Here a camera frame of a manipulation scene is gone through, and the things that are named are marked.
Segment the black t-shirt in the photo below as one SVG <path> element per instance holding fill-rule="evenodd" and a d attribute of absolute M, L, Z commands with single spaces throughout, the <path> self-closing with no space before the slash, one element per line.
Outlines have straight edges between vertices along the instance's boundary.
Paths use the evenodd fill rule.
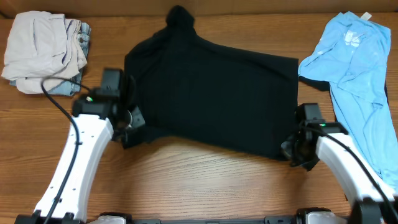
<path fill-rule="evenodd" d="M 130 107 L 144 124 L 124 147 L 179 136 L 283 159 L 280 147 L 296 128 L 299 61 L 214 44 L 194 22 L 175 6 L 166 27 L 126 55 L 136 83 Z"/>

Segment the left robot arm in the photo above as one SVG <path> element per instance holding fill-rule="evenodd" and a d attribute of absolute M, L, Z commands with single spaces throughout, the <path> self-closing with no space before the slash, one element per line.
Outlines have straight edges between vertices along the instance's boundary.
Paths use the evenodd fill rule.
<path fill-rule="evenodd" d="M 132 104 L 137 92 L 134 77 L 107 68 L 101 85 L 62 109 L 70 122 L 67 141 L 52 180 L 33 214 L 18 215 L 15 224 L 85 223 L 93 180 L 110 141 L 127 137 L 144 124 Z"/>

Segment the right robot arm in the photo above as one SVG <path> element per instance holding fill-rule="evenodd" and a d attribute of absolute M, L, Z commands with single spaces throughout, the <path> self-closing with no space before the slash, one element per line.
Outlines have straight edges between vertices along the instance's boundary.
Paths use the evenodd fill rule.
<path fill-rule="evenodd" d="M 307 171 L 323 161 L 343 189 L 351 213 L 342 218 L 326 208 L 302 208 L 292 223 L 397 223 L 397 192 L 373 171 L 343 125 L 327 123 L 316 103 L 298 106 L 295 119 L 298 129 L 281 151 L 292 167 Z"/>

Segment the dark garment under blue shirt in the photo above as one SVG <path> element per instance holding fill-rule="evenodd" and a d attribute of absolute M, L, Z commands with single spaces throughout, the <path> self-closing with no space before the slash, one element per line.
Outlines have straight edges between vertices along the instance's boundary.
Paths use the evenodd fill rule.
<path fill-rule="evenodd" d="M 308 78 L 305 78 L 303 76 L 299 76 L 298 79 L 303 82 L 306 85 L 309 85 L 317 90 L 320 91 L 329 91 L 330 90 L 330 84 L 326 81 L 317 81 L 317 80 L 311 80 Z"/>

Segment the light blue t-shirt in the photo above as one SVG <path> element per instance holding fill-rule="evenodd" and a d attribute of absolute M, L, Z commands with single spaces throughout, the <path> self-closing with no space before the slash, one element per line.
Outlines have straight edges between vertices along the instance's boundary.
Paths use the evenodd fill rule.
<path fill-rule="evenodd" d="M 335 117 L 375 173 L 397 188 L 397 137 L 386 95 L 389 28 L 339 13 L 325 26 L 298 75 L 330 84 Z"/>

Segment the white folded garment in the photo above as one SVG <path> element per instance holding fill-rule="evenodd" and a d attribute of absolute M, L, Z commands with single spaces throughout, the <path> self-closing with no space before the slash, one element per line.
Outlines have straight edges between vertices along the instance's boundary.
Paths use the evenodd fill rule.
<path fill-rule="evenodd" d="M 18 14 L 7 38 L 1 76 L 13 81 L 61 71 L 72 58 L 72 35 L 79 31 L 79 22 L 44 11 Z"/>

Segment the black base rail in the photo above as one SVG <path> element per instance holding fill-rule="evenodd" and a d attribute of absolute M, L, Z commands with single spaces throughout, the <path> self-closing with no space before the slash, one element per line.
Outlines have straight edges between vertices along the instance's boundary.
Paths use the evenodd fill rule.
<path fill-rule="evenodd" d="M 213 220 L 160 220 L 138 219 L 133 224 L 293 224 L 296 223 L 293 216 L 267 216 L 255 219 L 213 219 Z"/>

